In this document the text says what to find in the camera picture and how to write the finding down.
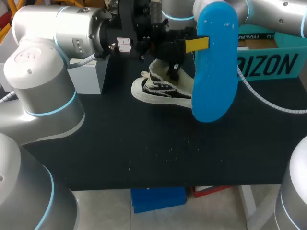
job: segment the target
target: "shoe upper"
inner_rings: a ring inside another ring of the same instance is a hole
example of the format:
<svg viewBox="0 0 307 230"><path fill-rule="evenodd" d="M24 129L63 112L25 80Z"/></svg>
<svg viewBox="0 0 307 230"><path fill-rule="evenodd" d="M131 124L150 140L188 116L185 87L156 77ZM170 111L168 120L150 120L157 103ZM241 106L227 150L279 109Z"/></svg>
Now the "shoe upper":
<svg viewBox="0 0 307 230"><path fill-rule="evenodd" d="M183 69L178 71L178 81L171 80L168 76L169 67L164 67L161 60L156 59L149 66L148 72L141 72L146 79L142 82L142 90L152 95L172 98L192 98L193 78Z"/></svg>

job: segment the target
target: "table leg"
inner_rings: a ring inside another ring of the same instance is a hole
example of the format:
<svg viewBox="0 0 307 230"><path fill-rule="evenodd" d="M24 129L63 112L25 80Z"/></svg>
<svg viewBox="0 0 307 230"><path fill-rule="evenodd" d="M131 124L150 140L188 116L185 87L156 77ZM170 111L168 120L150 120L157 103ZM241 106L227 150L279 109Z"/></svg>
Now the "table leg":
<svg viewBox="0 0 307 230"><path fill-rule="evenodd" d="M276 185L272 188L258 208L256 208L250 185L240 186L239 190L246 215L248 230L260 230L273 215L279 188L280 185Z"/></svg>

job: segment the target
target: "white sticker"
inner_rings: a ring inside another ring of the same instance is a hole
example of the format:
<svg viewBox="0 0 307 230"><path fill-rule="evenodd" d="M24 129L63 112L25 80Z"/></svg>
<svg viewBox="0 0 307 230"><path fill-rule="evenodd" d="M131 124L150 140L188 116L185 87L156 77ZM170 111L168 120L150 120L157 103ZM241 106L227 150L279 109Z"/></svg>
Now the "white sticker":
<svg viewBox="0 0 307 230"><path fill-rule="evenodd" d="M120 52L126 52L130 53L131 50L131 44L130 44L130 39L127 37L118 37L117 38L117 43Z"/></svg>

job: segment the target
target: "sneaker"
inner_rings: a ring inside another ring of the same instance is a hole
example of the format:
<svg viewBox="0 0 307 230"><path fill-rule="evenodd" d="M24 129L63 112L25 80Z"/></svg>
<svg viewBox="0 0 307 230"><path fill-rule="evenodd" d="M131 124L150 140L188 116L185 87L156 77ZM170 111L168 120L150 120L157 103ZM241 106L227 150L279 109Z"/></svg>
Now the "sneaker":
<svg viewBox="0 0 307 230"><path fill-rule="evenodd" d="M168 76L169 67L164 67L161 60L156 59L149 66L149 72L141 72L131 87L136 99L151 104L175 104L191 108L194 80L180 68L178 81Z"/></svg>

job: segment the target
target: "yellow tag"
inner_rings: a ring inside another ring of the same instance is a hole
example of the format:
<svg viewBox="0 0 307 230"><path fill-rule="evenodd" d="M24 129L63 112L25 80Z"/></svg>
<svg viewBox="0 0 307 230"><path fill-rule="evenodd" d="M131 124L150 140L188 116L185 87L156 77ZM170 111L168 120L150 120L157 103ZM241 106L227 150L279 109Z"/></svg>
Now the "yellow tag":
<svg viewBox="0 0 307 230"><path fill-rule="evenodd" d="M209 48L209 37L202 37L193 40L186 40L186 53L208 49Z"/></svg>

